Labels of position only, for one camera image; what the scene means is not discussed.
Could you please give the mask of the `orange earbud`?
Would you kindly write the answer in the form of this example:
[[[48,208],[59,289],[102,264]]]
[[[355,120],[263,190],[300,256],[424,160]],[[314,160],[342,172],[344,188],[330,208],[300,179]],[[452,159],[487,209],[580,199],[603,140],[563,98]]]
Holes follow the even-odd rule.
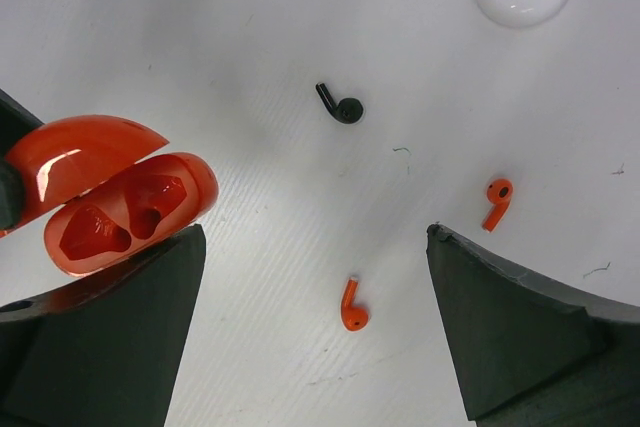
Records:
[[[483,221],[482,228],[492,232],[507,212],[513,194],[513,184],[506,178],[495,179],[489,183],[486,197],[493,205]]]
[[[347,331],[357,332],[363,329],[369,322],[368,310],[360,304],[356,304],[356,294],[359,279],[351,276],[345,286],[341,306],[341,320]]]

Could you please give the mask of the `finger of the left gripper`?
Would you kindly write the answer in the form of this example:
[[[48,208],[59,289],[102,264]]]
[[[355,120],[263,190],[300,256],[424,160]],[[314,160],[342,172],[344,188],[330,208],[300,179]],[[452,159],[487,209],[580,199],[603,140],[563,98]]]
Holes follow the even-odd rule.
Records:
[[[4,90],[0,93],[1,229],[11,230],[22,217],[25,188],[18,170],[6,159],[9,151],[43,122]]]

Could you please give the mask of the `orange charging case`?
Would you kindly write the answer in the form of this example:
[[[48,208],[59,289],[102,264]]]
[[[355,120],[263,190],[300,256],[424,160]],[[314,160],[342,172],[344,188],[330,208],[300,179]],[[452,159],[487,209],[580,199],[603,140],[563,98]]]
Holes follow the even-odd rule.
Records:
[[[200,157],[162,153],[167,140],[137,122],[107,115],[44,124],[6,159],[25,188],[19,226],[50,213],[43,240],[53,263],[83,277],[167,239],[218,197]]]

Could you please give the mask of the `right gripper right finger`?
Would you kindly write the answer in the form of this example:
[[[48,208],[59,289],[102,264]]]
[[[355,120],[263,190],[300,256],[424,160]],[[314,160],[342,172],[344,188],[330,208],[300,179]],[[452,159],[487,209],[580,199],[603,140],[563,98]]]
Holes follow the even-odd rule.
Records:
[[[442,224],[427,261],[467,418],[636,426],[639,309],[502,258]]]

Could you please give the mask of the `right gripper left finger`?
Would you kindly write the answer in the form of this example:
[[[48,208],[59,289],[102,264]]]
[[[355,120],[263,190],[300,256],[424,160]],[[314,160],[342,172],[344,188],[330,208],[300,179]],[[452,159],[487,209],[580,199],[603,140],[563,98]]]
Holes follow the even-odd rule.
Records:
[[[1,309],[4,426],[162,426],[204,272],[195,224]]]

